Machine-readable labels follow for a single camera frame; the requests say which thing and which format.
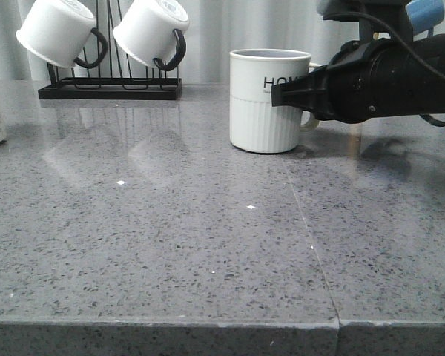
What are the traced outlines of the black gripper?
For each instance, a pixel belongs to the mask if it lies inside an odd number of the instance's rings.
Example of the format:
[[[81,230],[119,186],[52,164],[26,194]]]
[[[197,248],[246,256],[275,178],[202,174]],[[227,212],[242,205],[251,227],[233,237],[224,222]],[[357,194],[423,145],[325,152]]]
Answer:
[[[432,73],[394,41],[384,41],[365,60],[327,67],[271,87],[273,107],[327,111],[323,121],[361,123],[370,118],[445,113],[445,36],[416,41],[412,49]]]

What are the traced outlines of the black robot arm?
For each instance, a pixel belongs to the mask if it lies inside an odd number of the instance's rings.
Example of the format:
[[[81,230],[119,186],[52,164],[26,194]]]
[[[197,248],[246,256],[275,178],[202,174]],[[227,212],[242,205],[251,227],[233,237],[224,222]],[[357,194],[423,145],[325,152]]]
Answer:
[[[275,107],[291,106],[320,121],[347,124],[419,115],[445,121],[445,33],[416,41],[407,1],[321,1],[325,20],[358,22],[358,40],[301,79],[271,87]]]

